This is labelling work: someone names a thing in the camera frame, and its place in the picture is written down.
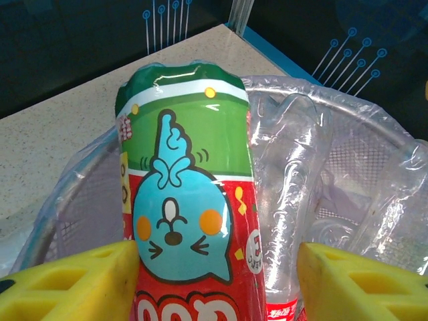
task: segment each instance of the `orange cheek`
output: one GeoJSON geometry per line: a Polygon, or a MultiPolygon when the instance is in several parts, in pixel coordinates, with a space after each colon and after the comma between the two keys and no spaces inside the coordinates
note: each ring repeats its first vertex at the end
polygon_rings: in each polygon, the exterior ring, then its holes
{"type": "Polygon", "coordinates": [[[152,227],[147,217],[142,216],[136,222],[136,232],[142,241],[147,241],[152,233],[152,227]]]}
{"type": "Polygon", "coordinates": [[[223,219],[219,212],[214,209],[208,209],[202,213],[199,218],[199,226],[203,233],[215,235],[220,232],[223,219]]]}

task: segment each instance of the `white countertop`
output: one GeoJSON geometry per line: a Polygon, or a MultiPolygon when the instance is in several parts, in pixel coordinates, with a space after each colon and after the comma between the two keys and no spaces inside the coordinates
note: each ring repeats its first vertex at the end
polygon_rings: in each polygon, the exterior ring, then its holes
{"type": "Polygon", "coordinates": [[[283,75],[220,25],[0,121],[0,237],[33,223],[68,160],[114,125],[120,85],[153,62],[214,62],[238,76],[283,75]]]}

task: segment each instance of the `dark background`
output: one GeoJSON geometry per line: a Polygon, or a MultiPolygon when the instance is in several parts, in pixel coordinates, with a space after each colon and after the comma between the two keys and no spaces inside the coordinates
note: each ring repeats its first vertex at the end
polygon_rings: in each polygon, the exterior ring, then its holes
{"type": "MultiPolygon", "coordinates": [[[[173,0],[0,0],[0,117],[173,44],[173,0]],[[167,39],[167,5],[170,37],[167,39]],[[163,43],[161,15],[163,13],[163,43]],[[149,48],[146,45],[147,20],[149,48]]],[[[179,0],[176,42],[224,23],[231,0],[179,0]],[[183,4],[182,33],[180,31],[183,4]]]]}
{"type": "Polygon", "coordinates": [[[425,85],[428,81],[428,1],[427,0],[255,0],[249,27],[272,43],[310,75],[330,48],[332,48],[314,77],[323,84],[344,57],[344,50],[352,55],[345,58],[325,86],[339,89],[351,75],[359,59],[366,65],[359,68],[341,88],[346,92],[377,57],[380,49],[387,55],[379,58],[356,83],[349,94],[370,100],[383,107],[415,138],[428,140],[428,101],[425,85]],[[331,65],[320,77],[328,62],[355,28],[331,65]],[[370,38],[342,77],[333,85],[348,62],[370,38]]]}

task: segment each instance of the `cartoon character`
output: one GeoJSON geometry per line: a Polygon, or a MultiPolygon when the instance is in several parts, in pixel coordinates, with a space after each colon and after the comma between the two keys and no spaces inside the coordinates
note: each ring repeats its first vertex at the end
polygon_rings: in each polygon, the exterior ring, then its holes
{"type": "Polygon", "coordinates": [[[141,260],[156,279],[232,282],[232,215],[221,183],[195,166],[191,139],[163,110],[150,171],[134,201],[134,234],[141,260]]]}

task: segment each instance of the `red label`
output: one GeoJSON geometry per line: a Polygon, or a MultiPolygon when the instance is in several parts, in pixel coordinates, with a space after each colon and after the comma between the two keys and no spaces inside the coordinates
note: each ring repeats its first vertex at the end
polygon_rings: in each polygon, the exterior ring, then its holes
{"type": "Polygon", "coordinates": [[[307,321],[305,308],[300,312],[297,321],[307,321]]]}
{"type": "Polygon", "coordinates": [[[267,319],[276,321],[292,321],[296,313],[297,299],[288,303],[266,304],[267,319]]]}
{"type": "MultiPolygon", "coordinates": [[[[129,175],[132,206],[137,186],[142,180],[142,177],[129,175]]],[[[224,278],[215,275],[216,270],[213,270],[213,273],[199,280],[174,284],[158,279],[141,261],[131,320],[266,320],[253,182],[222,181],[221,188],[231,208],[232,224],[228,231],[231,237],[225,253],[230,280],[226,282],[224,278]]],[[[124,236],[127,239],[136,236],[132,226],[132,215],[124,214],[124,236]]],[[[177,262],[171,259],[171,269],[177,262]]]]}

